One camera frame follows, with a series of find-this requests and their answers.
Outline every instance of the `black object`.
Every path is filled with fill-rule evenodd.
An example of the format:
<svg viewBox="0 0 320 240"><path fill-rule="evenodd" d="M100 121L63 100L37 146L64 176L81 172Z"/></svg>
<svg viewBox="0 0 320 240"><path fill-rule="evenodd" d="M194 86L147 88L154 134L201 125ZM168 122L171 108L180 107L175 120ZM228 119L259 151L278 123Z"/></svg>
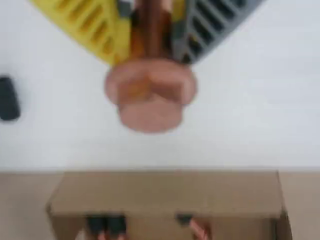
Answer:
<svg viewBox="0 0 320 240"><path fill-rule="evenodd" d="M104 215L90 215L85 219L90 232L94 236L99 235L101 232L105 232L108 228L107 219Z"/></svg>
<svg viewBox="0 0 320 240"><path fill-rule="evenodd" d="M190 224L191 219L193 218L192 214L177 214L175 218L182 226L186 226Z"/></svg>
<svg viewBox="0 0 320 240"><path fill-rule="evenodd" d="M127 224L124 215L108 215L106 221L111 237L118 237L120 234L126 234Z"/></svg>
<svg viewBox="0 0 320 240"><path fill-rule="evenodd" d="M8 76L0 76L0 119L11 121L21 115L13 82Z"/></svg>

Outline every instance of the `gray plastic part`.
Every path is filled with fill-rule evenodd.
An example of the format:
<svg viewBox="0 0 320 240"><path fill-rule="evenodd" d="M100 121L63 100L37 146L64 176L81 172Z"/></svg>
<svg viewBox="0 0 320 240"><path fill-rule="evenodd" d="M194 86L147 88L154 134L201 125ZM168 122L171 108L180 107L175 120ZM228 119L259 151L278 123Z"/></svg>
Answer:
<svg viewBox="0 0 320 240"><path fill-rule="evenodd" d="M133 4L127 0L117 0L116 6L121 18L129 18L133 11Z"/></svg>
<svg viewBox="0 0 320 240"><path fill-rule="evenodd" d="M173 25L173 58L193 64L217 47L264 0L186 0L183 37L175 37Z"/></svg>

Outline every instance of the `white surface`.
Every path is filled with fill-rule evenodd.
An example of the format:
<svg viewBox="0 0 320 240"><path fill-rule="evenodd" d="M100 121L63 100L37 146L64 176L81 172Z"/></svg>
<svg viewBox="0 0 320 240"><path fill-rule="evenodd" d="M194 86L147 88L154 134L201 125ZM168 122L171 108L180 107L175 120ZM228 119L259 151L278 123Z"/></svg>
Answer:
<svg viewBox="0 0 320 240"><path fill-rule="evenodd" d="M193 67L183 125L143 135L104 96L108 67L27 0L0 1L0 72L22 117L0 123L1 170L320 166L320 2L267 0Z"/></svg>

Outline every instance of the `beige floor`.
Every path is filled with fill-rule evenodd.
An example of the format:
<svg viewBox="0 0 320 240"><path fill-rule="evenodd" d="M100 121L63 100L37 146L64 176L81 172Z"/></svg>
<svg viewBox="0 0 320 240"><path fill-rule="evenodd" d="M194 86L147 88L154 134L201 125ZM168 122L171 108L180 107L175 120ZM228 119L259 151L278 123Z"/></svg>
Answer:
<svg viewBox="0 0 320 240"><path fill-rule="evenodd" d="M53 240L45 206L59 174L0 174L0 239Z"/></svg>

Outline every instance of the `blurry object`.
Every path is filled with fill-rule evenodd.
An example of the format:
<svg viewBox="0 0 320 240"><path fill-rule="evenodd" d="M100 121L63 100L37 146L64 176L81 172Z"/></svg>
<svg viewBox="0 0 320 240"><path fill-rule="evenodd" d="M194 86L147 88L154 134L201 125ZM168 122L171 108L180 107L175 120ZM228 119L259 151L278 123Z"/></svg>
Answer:
<svg viewBox="0 0 320 240"><path fill-rule="evenodd" d="M31 0L62 30L105 62L129 57L132 4L126 0Z"/></svg>
<svg viewBox="0 0 320 240"><path fill-rule="evenodd" d="M212 240L210 225L201 224L191 214L178 214L176 219L182 226L188 226L196 240Z"/></svg>
<svg viewBox="0 0 320 240"><path fill-rule="evenodd" d="M9 76L0 76L0 119L12 121L20 117L21 111L16 90Z"/></svg>

